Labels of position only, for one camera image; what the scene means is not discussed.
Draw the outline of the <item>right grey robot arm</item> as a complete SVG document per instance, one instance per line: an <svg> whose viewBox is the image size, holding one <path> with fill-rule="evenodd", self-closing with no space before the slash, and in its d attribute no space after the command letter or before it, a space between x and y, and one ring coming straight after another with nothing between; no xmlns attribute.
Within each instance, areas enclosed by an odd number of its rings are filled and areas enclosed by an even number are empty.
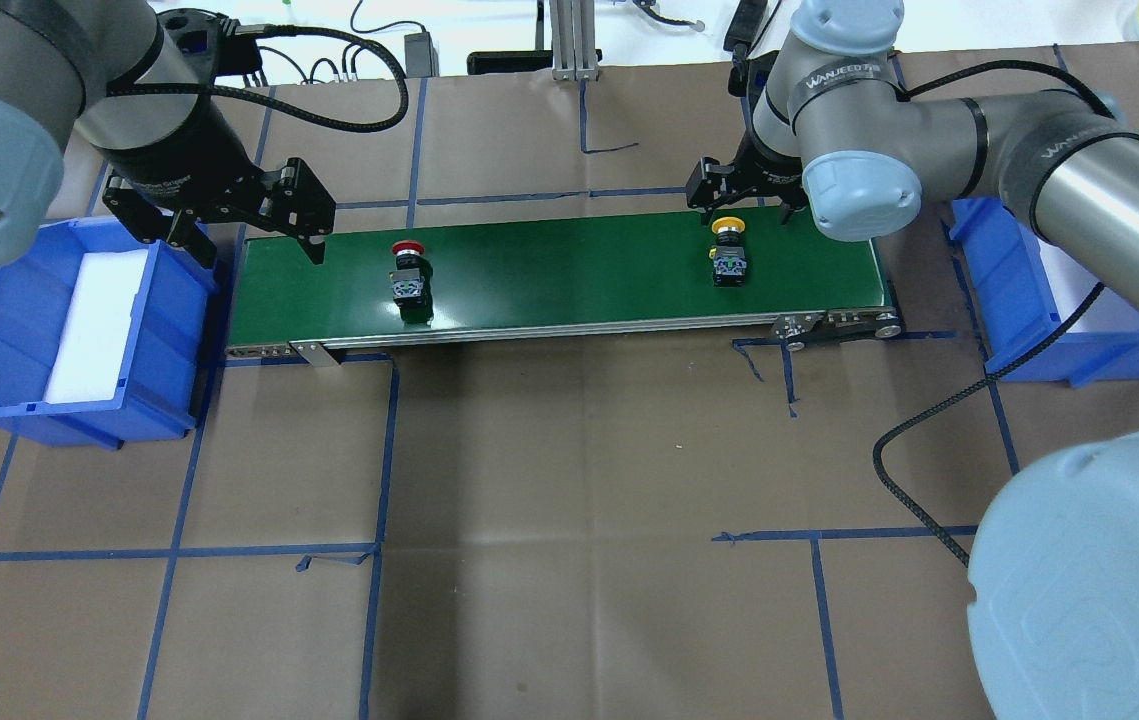
<svg viewBox="0 0 1139 720"><path fill-rule="evenodd" d="M901 1L803 1L739 152L702 159L685 199L705 218L744 197L811 211L838 242L901 231L933 201L994 195L1096 277L1011 363L921 411L934 418L1052 346L1114 291L1139 310L1139 133L1052 65L1058 90L924 103L890 54ZM970 550L885 469L904 422L872 447L880 483L966 566L972 656L999 719L1139 719L1139 433L1063 448L1014 475Z"/></svg>

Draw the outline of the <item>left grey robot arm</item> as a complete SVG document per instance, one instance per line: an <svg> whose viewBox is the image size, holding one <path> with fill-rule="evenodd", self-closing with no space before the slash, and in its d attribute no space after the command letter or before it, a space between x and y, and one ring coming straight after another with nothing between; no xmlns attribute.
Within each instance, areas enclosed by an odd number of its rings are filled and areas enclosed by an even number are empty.
<svg viewBox="0 0 1139 720"><path fill-rule="evenodd" d="M259 38L220 13L156 13L144 1L0 1L0 265L34 245L79 137L107 161L103 204L139 243L213 265L207 223L253 224L325 260L336 204L300 158L267 170L223 118L218 85L259 69Z"/></svg>

